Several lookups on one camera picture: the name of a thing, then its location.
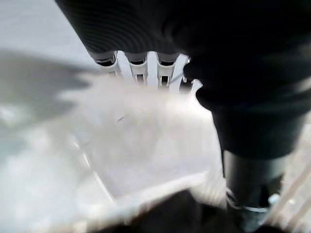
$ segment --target blurry object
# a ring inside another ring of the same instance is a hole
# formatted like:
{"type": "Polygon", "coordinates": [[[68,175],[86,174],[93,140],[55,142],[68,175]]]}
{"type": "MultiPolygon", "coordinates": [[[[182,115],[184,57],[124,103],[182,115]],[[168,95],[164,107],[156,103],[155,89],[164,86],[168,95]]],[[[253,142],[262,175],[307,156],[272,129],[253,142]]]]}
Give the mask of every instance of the blurry object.
{"type": "MultiPolygon", "coordinates": [[[[187,64],[189,61],[190,61],[190,58],[187,57],[185,64],[187,64]]],[[[192,89],[193,83],[194,83],[194,80],[187,79],[185,75],[183,74],[180,80],[179,92],[185,93],[185,94],[189,93],[192,89]]]]}
{"type": "Polygon", "coordinates": [[[131,72],[134,80],[139,85],[148,84],[148,53],[129,53],[125,52],[125,56],[130,64],[131,72]]]}
{"type": "Polygon", "coordinates": [[[169,89],[179,53],[164,54],[157,52],[156,55],[158,88],[169,89]]]}
{"type": "MultiPolygon", "coordinates": [[[[239,233],[224,209],[197,202],[187,190],[141,213],[130,224],[93,233],[239,233]]],[[[254,233],[294,233],[264,225],[254,233]]]]}
{"type": "Polygon", "coordinates": [[[118,62],[118,52],[110,51],[102,54],[101,59],[95,60],[101,66],[104,73],[108,73],[110,77],[120,76],[121,69],[118,62]]]}

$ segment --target floor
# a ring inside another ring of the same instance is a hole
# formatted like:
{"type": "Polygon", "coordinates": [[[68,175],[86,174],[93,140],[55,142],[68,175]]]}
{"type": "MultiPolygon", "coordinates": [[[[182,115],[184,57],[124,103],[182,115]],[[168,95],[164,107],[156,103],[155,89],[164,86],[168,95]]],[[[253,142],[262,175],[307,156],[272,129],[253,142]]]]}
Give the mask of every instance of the floor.
{"type": "MultiPolygon", "coordinates": [[[[77,232],[135,214],[142,203],[194,186],[222,204],[224,180],[210,113],[93,63],[53,1],[0,3],[0,232],[77,232]]],[[[280,205],[283,228],[310,230],[311,125],[291,160],[280,205]]]]}

